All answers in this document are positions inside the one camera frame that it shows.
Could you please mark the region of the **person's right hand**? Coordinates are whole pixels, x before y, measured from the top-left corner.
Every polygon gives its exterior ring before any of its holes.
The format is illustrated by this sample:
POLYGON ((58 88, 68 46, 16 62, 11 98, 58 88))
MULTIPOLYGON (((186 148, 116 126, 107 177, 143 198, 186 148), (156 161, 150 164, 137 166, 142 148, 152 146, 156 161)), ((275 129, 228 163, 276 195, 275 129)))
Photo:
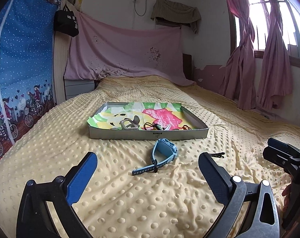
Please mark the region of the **person's right hand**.
POLYGON ((283 212, 286 212, 287 207, 290 203, 291 186, 292 184, 289 184, 282 192, 282 196, 284 197, 283 212))

